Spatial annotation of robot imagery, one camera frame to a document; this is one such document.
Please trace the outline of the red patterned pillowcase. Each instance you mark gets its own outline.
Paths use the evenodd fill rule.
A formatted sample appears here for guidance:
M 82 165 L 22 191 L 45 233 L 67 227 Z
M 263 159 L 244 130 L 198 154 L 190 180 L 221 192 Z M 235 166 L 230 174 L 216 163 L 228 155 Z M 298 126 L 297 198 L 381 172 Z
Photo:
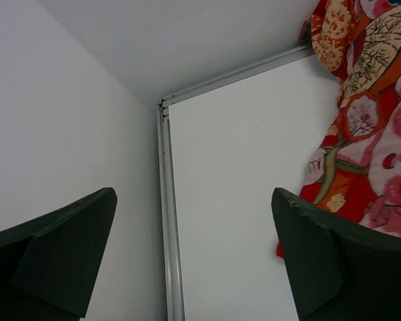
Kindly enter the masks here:
M 401 1 L 320 1 L 303 30 L 340 93 L 301 198 L 401 238 Z

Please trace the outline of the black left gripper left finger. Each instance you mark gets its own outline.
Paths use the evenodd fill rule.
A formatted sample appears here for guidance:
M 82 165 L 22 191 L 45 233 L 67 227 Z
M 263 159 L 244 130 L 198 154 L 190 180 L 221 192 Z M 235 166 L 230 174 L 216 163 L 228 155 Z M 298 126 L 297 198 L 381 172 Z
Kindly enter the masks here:
M 106 187 L 0 231 L 0 320 L 81 320 L 117 206 Z

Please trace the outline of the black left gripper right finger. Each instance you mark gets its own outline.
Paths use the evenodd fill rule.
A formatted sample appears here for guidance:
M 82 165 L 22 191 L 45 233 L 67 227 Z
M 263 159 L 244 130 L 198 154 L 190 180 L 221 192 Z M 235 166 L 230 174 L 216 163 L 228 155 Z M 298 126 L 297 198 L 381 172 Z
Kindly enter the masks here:
M 271 210 L 300 320 L 401 320 L 401 238 L 282 188 Z

